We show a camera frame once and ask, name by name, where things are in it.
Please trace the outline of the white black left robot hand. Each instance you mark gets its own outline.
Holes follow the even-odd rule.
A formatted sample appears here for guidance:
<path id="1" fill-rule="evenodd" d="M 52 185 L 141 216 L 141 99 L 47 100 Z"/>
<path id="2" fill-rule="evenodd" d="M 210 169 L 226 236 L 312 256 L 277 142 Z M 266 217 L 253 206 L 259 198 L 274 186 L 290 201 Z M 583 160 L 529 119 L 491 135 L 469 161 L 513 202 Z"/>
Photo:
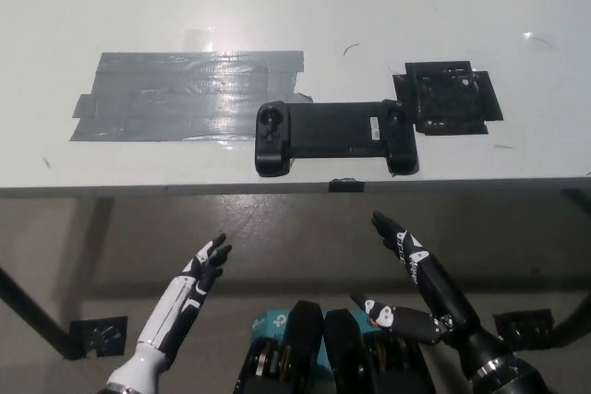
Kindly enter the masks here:
<path id="1" fill-rule="evenodd" d="M 109 376 L 102 393 L 157 393 L 232 246 L 226 235 L 205 244 L 172 278 L 139 334 L 134 354 Z"/>

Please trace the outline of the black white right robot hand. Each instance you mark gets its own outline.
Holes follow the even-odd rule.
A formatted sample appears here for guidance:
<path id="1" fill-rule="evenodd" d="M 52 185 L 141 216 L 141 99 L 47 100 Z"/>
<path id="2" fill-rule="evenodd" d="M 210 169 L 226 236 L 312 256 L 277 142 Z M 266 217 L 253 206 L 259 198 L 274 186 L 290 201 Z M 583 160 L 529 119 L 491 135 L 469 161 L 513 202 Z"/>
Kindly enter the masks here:
<path id="1" fill-rule="evenodd" d="M 355 304 L 388 333 L 427 345 L 442 341 L 454 348 L 468 379 L 476 381 L 498 372 L 511 353 L 500 339 L 484 330 L 474 307 L 436 256 L 402 225 L 377 210 L 372 224 L 429 310 L 385 304 L 363 293 L 351 295 Z"/>

